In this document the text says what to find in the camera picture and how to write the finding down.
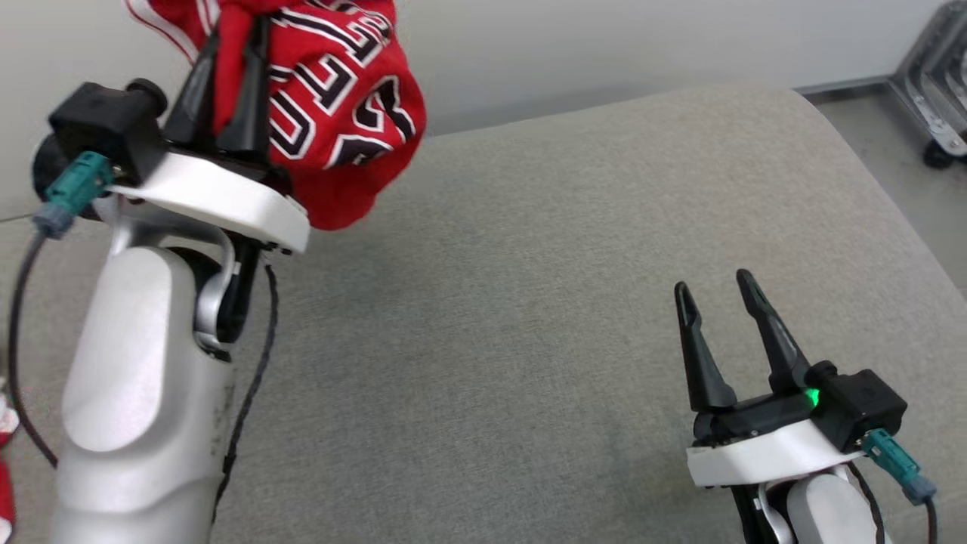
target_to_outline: white wall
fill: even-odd
[[[21,0],[0,16],[0,220],[32,213],[34,148],[47,115],[84,81],[123,88],[139,76],[173,99],[184,56],[128,15],[124,0]]]
[[[436,133],[760,80],[804,87],[891,73],[943,0],[397,0]],[[188,64],[123,0],[20,0],[0,18],[0,219],[35,207],[46,115],[80,82],[136,76],[173,98]]]

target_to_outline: black cable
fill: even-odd
[[[880,504],[876,501],[876,497],[873,495],[873,490],[869,489],[869,484],[866,483],[866,478],[860,472],[856,465],[852,462],[847,465],[850,472],[853,472],[853,477],[856,481],[860,483],[860,491],[863,492],[863,496],[866,497],[866,502],[869,502],[869,512],[873,515],[873,524],[876,525],[876,544],[885,544],[887,540],[887,532],[883,529],[883,514],[880,512]]]
[[[923,501],[926,506],[926,542],[927,544],[937,544],[940,542],[940,524],[937,520],[937,505],[933,502],[933,497]]]
[[[27,279],[30,278],[30,272],[34,268],[34,263],[37,262],[37,255],[41,252],[41,248],[44,246],[46,239],[46,234],[42,231],[38,231],[34,235],[34,239],[30,242],[30,248],[27,249],[27,255],[24,256],[23,262],[20,264],[20,271],[16,275],[14,300],[10,305],[10,321],[7,324],[7,380],[10,383],[11,402],[14,405],[14,410],[16,410],[17,415],[20,417],[20,426],[23,427],[27,436],[34,441],[34,444],[37,445],[37,449],[41,450],[41,453],[50,465],[57,468],[57,456],[54,455],[50,446],[41,437],[37,427],[34,427],[34,422],[27,415],[27,408],[23,404],[23,396],[20,393],[20,373],[17,371],[20,311],[23,309],[23,296],[27,290]]]
[[[272,353],[272,346],[276,342],[276,326],[278,325],[278,282],[276,281],[276,273],[272,271],[272,266],[269,264],[265,265],[265,275],[269,278],[269,294],[272,299],[269,309],[269,328],[265,334],[265,346],[262,348],[262,357],[259,359],[258,366],[255,368],[255,377],[251,379],[249,391],[246,392],[242,407],[239,408],[239,415],[235,419],[235,427],[232,429],[232,437],[228,442],[228,453],[225,454],[225,461],[221,466],[225,477],[221,481],[219,493],[215,498],[216,509],[219,507],[219,502],[221,502],[221,496],[228,489],[228,482],[232,477],[232,468],[235,467],[235,459],[238,457],[238,445],[239,440],[242,439],[242,428],[245,426],[246,418],[249,417],[251,405],[255,401],[258,388],[262,385],[262,378],[265,376],[265,371],[269,367],[269,355]]]

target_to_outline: folded clothing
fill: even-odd
[[[423,95],[396,40],[392,0],[127,0],[189,60],[218,28],[215,134],[230,120],[254,18],[272,16],[270,159],[316,228],[352,225],[410,163]]]

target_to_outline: green led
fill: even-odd
[[[806,396],[812,401],[813,408],[819,406],[819,389],[806,389],[803,392],[806,393]]]

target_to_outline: cable connector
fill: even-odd
[[[48,238],[61,239],[73,225],[73,218],[112,185],[110,160],[93,151],[81,153],[47,188],[47,203],[34,214],[34,225]]]
[[[914,506],[920,506],[937,494],[937,486],[920,476],[920,465],[883,429],[874,429],[863,437],[861,447],[873,463],[882,468],[903,488]]]

